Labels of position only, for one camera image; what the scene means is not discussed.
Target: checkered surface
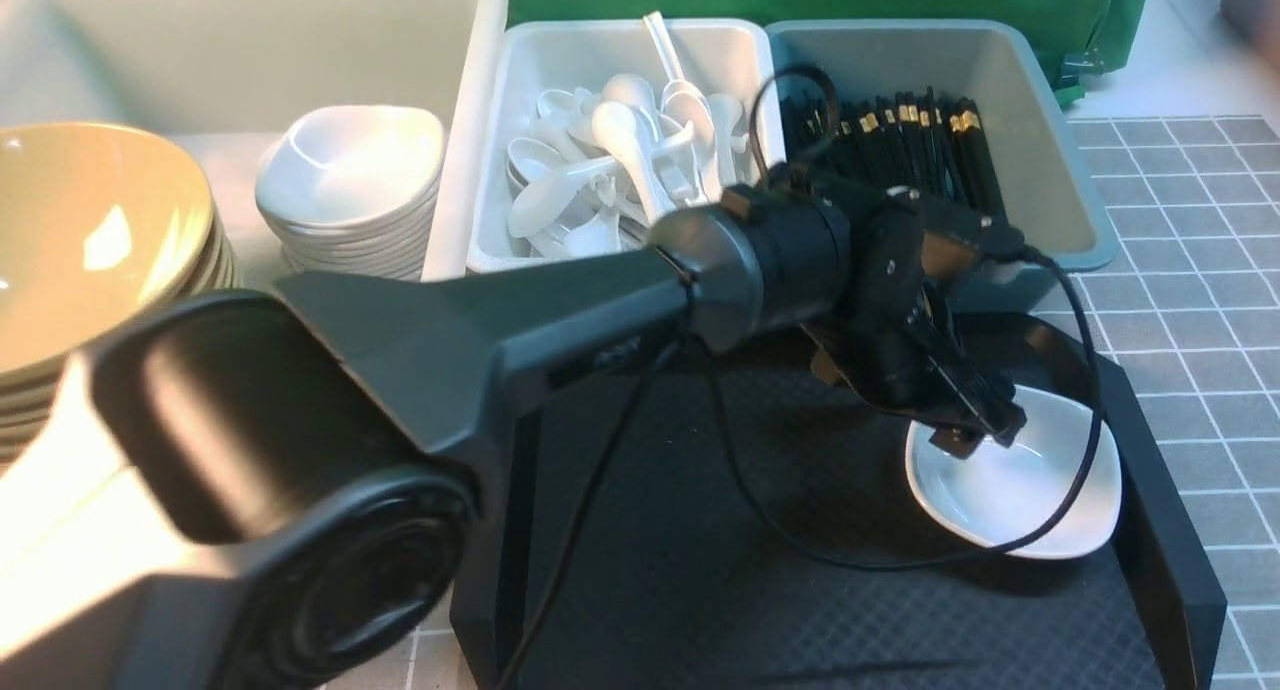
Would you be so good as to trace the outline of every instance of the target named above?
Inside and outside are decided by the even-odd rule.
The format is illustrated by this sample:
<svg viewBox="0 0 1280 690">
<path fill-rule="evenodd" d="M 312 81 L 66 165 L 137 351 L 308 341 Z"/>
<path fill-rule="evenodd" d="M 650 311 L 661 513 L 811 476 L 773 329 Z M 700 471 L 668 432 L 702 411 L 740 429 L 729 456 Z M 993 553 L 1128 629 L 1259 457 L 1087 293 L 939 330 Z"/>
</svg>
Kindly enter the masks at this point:
<svg viewBox="0 0 1280 690">
<path fill-rule="evenodd" d="M 1230 600 L 1213 687 L 1280 690 L 1280 138 L 1257 116 L 1071 128 L 1124 245 L 1083 280 L 1096 339 Z M 1036 315 L 1074 334 L 1061 294 Z M 474 689 L 445 614 L 325 690 Z"/>
</svg>

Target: white plastic bin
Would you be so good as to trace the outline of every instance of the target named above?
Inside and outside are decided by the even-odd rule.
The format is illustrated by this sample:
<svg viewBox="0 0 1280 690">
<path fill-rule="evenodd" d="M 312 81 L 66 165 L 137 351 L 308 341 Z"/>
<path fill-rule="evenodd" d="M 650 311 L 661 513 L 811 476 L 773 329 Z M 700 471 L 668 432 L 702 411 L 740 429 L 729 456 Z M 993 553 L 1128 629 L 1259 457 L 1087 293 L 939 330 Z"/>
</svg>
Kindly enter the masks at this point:
<svg viewBox="0 0 1280 690">
<path fill-rule="evenodd" d="M 0 124 L 122 122 L 177 140 L 262 279 L 279 253 L 253 206 L 257 156 L 315 108 L 434 111 L 451 129 L 439 207 L 471 206 L 506 24 L 507 0 L 0 0 Z M 433 243 L 465 247 L 467 229 L 433 228 Z"/>
<path fill-rule="evenodd" d="M 768 35 L 748 20 L 668 20 L 676 52 L 685 76 L 704 93 L 731 93 L 746 110 L 773 76 Z M 433 247 L 424 277 L 453 277 L 463 271 L 498 271 L 548 262 L 525 257 L 525 239 L 512 239 L 507 230 L 511 189 L 506 174 L 507 143 L 520 137 L 538 115 L 541 90 L 584 87 L 599 92 L 605 81 L 621 72 L 634 72 L 662 88 L 667 76 L 643 20 L 564 20 L 529 23 L 507 31 L 498 60 L 495 92 L 484 140 L 483 165 L 471 228 L 470 248 L 460 247 L 453 257 L 448 248 Z M 760 111 L 760 140 L 764 156 L 780 163 L 785 156 L 782 120 L 776 93 L 768 93 Z M 451 224 L 462 220 L 466 207 L 436 207 L 435 223 L 451 215 Z"/>
</svg>

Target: white ceramic bowl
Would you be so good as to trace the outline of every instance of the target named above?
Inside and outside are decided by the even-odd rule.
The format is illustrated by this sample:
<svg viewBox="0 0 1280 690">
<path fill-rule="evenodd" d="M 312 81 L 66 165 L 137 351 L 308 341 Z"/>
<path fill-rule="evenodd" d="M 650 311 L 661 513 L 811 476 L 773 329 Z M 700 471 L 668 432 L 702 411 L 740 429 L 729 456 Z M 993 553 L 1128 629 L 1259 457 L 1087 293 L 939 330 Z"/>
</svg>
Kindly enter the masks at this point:
<svg viewBox="0 0 1280 690">
<path fill-rule="evenodd" d="M 64 122 L 0 131 L 0 390 L 178 292 L 212 229 L 169 140 Z"/>
<path fill-rule="evenodd" d="M 301 228 L 369 225 L 434 187 L 445 142 L 442 122 L 420 108 L 308 111 L 262 157 L 259 207 Z"/>
<path fill-rule="evenodd" d="M 1091 408 L 1019 385 L 1015 402 L 1027 426 L 1012 448 L 995 440 L 968 458 L 936 448 L 933 430 L 913 422 L 906 435 L 906 479 L 929 517 L 982 547 L 1000 545 L 1037 530 L 1061 504 L 1084 456 Z M 1106 422 L 1093 469 L 1066 517 L 1039 540 L 1010 553 L 1033 559 L 1075 558 L 1111 539 L 1120 517 L 1120 453 Z"/>
</svg>

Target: black cable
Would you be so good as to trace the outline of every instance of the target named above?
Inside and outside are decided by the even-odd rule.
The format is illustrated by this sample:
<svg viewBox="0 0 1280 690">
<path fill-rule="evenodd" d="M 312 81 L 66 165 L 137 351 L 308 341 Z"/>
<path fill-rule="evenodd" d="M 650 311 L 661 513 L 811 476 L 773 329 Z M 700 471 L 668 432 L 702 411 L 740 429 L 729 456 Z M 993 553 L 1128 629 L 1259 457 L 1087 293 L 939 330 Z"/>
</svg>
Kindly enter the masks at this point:
<svg viewBox="0 0 1280 690">
<path fill-rule="evenodd" d="M 658 353 L 658 356 L 653 358 L 649 367 L 645 367 L 644 374 L 631 388 L 631 394 L 627 396 L 627 402 L 622 406 L 622 413 L 613 424 L 613 429 L 609 430 L 608 440 L 604 443 L 604 449 L 600 452 L 599 460 L 595 461 L 595 467 L 591 470 L 591 475 L 586 481 L 582 497 L 579 498 L 577 507 L 573 509 L 568 531 L 564 535 L 564 544 L 561 547 L 559 557 L 556 558 L 556 565 L 552 570 L 550 581 L 547 584 L 547 593 L 543 595 L 543 600 L 538 604 L 538 609 L 534 612 L 534 616 L 529 622 L 526 622 L 525 631 L 520 638 L 520 644 L 516 645 L 516 650 L 511 654 L 511 659 L 507 661 L 507 667 L 503 668 L 502 677 L 499 677 L 498 685 L 494 686 L 494 690 L 509 690 L 516 685 L 516 678 L 520 677 L 520 671 L 524 667 L 525 661 L 529 658 L 529 650 L 532 649 L 534 641 L 538 639 L 538 634 L 547 623 L 547 616 L 550 613 L 550 608 L 556 604 L 556 599 L 564 585 L 566 571 L 573 561 L 573 552 L 577 549 L 577 542 L 582 535 L 582 530 L 586 527 L 586 517 L 591 512 L 591 506 L 595 503 L 595 497 L 599 494 L 600 486 L 603 485 L 604 472 L 608 472 L 613 456 L 617 454 L 617 449 L 622 445 L 622 440 L 626 438 L 627 430 L 631 428 L 631 421 L 635 420 L 636 412 L 639 412 L 645 396 L 649 393 L 649 388 L 653 387 L 653 381 L 658 378 L 658 374 L 662 373 L 663 367 L 671 362 L 671 358 L 676 356 L 680 347 L 680 342 L 667 344 Z"/>
<path fill-rule="evenodd" d="M 823 122 L 822 137 L 813 146 L 796 154 L 796 157 L 791 157 L 792 165 L 813 163 L 815 157 L 826 154 L 831 143 L 836 141 L 836 134 L 840 131 L 840 99 L 836 96 L 836 83 L 833 83 L 831 76 L 827 76 L 818 65 L 790 65 L 774 72 L 772 78 L 765 79 L 764 84 L 760 84 L 760 92 L 755 93 L 755 99 L 751 101 L 751 111 L 746 115 L 746 143 L 751 148 L 755 169 L 760 173 L 760 188 L 763 189 L 768 189 L 771 178 L 769 163 L 764 159 L 764 148 L 760 147 L 760 108 L 764 105 L 764 96 L 769 92 L 769 88 L 777 84 L 778 79 L 791 78 L 791 76 L 813 79 L 822 88 L 822 97 L 827 101 L 827 122 Z"/>
<path fill-rule="evenodd" d="M 1089 374 L 1089 390 L 1088 390 L 1088 405 L 1092 407 L 1093 416 L 1089 424 L 1089 438 L 1084 444 L 1084 457 L 1080 458 L 1080 467 L 1075 471 L 1075 477 L 1071 480 L 1071 485 L 1066 490 L 1066 495 L 1059 507 L 1048 516 L 1048 520 L 1043 521 L 1037 530 L 1007 543 L 1000 545 L 992 545 L 989 548 L 973 548 L 969 550 L 952 553 L 950 556 L 942 556 L 937 558 L 929 558 L 923 561 L 905 562 L 905 563 L 863 563 L 856 561 L 850 561 L 845 558 L 838 558 L 814 550 L 801 543 L 795 535 L 787 533 L 786 529 L 778 524 L 769 511 L 765 509 L 759 498 L 751 493 L 751 489 L 742 477 L 742 469 L 737 462 L 737 449 L 733 444 L 733 435 L 730 429 L 728 411 L 724 407 L 724 393 L 721 389 L 719 375 L 716 371 L 716 364 L 713 357 L 708 353 L 703 353 L 704 358 L 704 374 L 707 376 L 707 384 L 712 394 L 712 412 L 716 417 L 716 430 L 721 435 L 721 444 L 724 448 L 724 460 L 728 462 L 730 472 L 733 477 L 733 484 L 742 494 L 746 504 L 751 507 L 756 517 L 767 526 L 772 527 L 778 538 L 795 549 L 797 553 L 805 557 L 840 568 L 846 570 L 859 570 L 864 572 L 900 572 L 906 570 L 922 570 L 928 567 L 938 567 L 943 565 L 951 565 L 955 562 L 970 561 L 977 558 L 987 558 L 997 554 L 1009 553 L 1011 550 L 1025 548 L 1032 543 L 1043 538 L 1057 526 L 1059 522 L 1070 511 L 1071 506 L 1075 504 L 1075 499 L 1079 498 L 1080 490 L 1084 488 L 1084 480 L 1088 479 L 1089 471 L 1093 469 L 1093 458 L 1098 453 L 1098 439 L 1102 435 L 1102 376 L 1098 370 L 1098 356 L 1093 348 L 1093 335 L 1089 332 L 1088 317 L 1084 315 L 1084 306 L 1080 303 L 1080 297 L 1075 292 L 1075 285 L 1071 284 L 1071 279 L 1066 275 L 1051 257 L 1046 257 L 1042 252 L 1028 248 L 1024 252 L 1023 260 L 1025 262 L 1033 262 L 1033 265 L 1039 265 L 1046 270 L 1051 271 L 1056 277 L 1059 284 L 1062 285 L 1062 291 L 1066 293 L 1066 300 L 1071 305 L 1071 312 L 1075 315 L 1075 321 L 1080 326 L 1080 343 L 1084 346 L 1084 361 L 1088 366 Z"/>
</svg>

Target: plastic container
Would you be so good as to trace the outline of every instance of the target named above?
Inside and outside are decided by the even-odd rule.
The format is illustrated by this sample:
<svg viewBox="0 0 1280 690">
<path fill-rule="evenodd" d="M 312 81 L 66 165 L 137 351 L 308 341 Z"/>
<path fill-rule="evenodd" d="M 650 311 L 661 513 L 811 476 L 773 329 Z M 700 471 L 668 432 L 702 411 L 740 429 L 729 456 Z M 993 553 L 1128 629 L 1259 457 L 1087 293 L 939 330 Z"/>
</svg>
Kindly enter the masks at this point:
<svg viewBox="0 0 1280 690">
<path fill-rule="evenodd" d="M 773 76 L 768 35 L 748 20 L 668 20 L 676 52 L 685 76 L 703 93 L 731 93 L 750 110 L 760 84 Z M 454 257 L 448 248 L 436 248 L 428 265 L 436 264 L 435 277 L 471 271 L 497 271 L 548 262 L 527 256 L 525 239 L 512 239 L 507 215 L 512 193 L 506 174 L 507 143 L 520 137 L 538 115 L 538 96 L 543 90 L 576 87 L 599 92 L 605 81 L 621 72 L 643 76 L 660 92 L 667 76 L 643 20 L 567 20 L 529 23 L 507 31 L 498 60 L 495 92 L 485 137 L 484 161 L 479 174 L 479 193 L 471 221 L 470 247 L 460 247 Z M 760 113 L 760 140 L 765 160 L 783 160 L 782 120 L 776 93 L 768 93 Z M 435 223 L 462 221 L 465 206 L 440 204 Z"/>
<path fill-rule="evenodd" d="M 1023 35 L 988 20 L 787 20 L 765 28 L 773 61 L 813 61 L 846 99 L 923 92 L 978 102 L 1009 220 L 1069 271 L 1111 262 L 1116 230 Z M 780 96 L 805 84 L 785 81 Z M 961 310 L 1025 312 L 1053 285 L 1024 268 L 1005 285 L 974 277 Z"/>
<path fill-rule="evenodd" d="M 0 0 L 0 124 L 174 138 L 210 175 L 237 252 L 264 245 L 275 260 L 253 172 L 315 108 L 434 111 L 449 129 L 439 205 L 471 206 L 506 24 L 507 0 Z M 433 243 L 466 243 L 443 230 Z"/>
</svg>

